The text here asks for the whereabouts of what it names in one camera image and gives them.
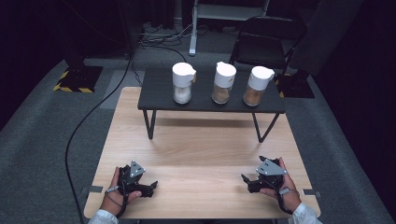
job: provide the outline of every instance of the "seasoning jar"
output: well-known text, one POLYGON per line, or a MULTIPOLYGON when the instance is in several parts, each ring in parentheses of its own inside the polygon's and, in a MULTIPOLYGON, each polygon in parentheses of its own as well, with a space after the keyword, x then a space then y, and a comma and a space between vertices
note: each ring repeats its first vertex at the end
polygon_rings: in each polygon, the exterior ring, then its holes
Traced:
POLYGON ((251 69, 247 89, 243 96, 247 105, 256 106, 262 101, 268 82, 274 77, 274 74, 274 70, 263 66, 255 66, 251 69))
POLYGON ((172 67, 172 72, 174 100, 179 104, 186 104, 191 99, 191 87, 196 71, 189 63, 176 63, 172 67))
POLYGON ((212 99, 214 102, 222 105, 230 100, 235 74, 236 69, 233 65, 224 62, 217 63, 215 83, 212 92, 212 99))

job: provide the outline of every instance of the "black clamp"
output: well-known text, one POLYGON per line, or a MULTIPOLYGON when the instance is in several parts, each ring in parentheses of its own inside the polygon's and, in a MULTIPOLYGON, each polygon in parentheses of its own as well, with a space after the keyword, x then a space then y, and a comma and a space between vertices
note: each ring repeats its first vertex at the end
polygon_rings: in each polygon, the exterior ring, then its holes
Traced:
POLYGON ((250 193, 256 193, 260 192, 260 189, 273 189, 276 192, 280 209, 285 213, 292 214, 285 207, 283 196, 280 194, 280 188, 284 183, 283 175, 288 171, 279 166, 279 159, 270 160, 263 156, 259 158, 262 164, 256 169, 256 172, 259 173, 257 180, 249 180, 245 175, 241 175, 244 182, 247 183, 247 190, 250 193))
POLYGON ((123 202, 121 211, 116 215, 116 217, 121 217, 125 212, 126 205, 128 203, 128 195, 134 191, 141 191, 143 198, 151 198, 154 194, 154 189, 157 188, 158 181, 155 181, 151 185, 141 185, 139 180, 142 177, 146 169, 141 167, 135 161, 131 162, 131 166, 126 165, 120 168, 119 182, 116 189, 122 194, 123 202))

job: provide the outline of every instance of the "black tabletop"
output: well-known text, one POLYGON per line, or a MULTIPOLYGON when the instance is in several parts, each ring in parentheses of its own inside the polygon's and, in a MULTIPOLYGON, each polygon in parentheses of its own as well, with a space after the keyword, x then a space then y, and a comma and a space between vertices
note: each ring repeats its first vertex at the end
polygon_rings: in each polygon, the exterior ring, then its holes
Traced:
POLYGON ((191 100, 180 105, 173 98, 171 68, 146 69, 137 108, 140 110, 177 110, 244 113, 285 113, 285 106, 279 96, 274 81, 268 84, 257 106, 246 105, 242 97, 247 88, 249 72, 236 73, 230 100, 218 105, 212 100, 213 83, 216 70, 198 70, 196 81, 192 84, 191 100))

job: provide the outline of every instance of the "chair backrest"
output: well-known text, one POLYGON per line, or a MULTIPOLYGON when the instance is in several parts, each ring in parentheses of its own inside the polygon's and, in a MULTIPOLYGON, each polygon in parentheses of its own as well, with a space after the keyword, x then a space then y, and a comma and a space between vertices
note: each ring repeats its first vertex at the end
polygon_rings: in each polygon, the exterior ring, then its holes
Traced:
POLYGON ((244 22, 239 35, 297 40, 305 32, 306 26, 301 21, 279 17, 253 17, 244 22))

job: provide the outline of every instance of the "small black table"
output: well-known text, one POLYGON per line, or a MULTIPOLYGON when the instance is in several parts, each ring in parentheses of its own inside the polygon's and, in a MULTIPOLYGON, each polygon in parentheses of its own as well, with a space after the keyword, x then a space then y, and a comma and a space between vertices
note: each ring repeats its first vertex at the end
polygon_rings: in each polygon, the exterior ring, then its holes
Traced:
POLYGON ((237 71, 229 102, 224 105, 218 105, 212 100, 215 74, 215 68, 212 70, 197 70, 196 81, 192 84, 191 100, 184 105, 180 105, 173 98, 172 69, 146 69, 137 108, 143 110, 148 138, 152 139, 154 135, 157 110, 234 112, 252 114, 259 142, 262 143, 274 127, 279 114, 285 113, 285 106, 277 92, 274 81, 268 84, 262 97, 262 102, 257 106, 249 106, 242 99, 248 84, 249 72, 237 71), (149 122, 148 110, 152 110, 151 122, 149 122), (260 134, 256 113, 275 114, 263 136, 260 134))

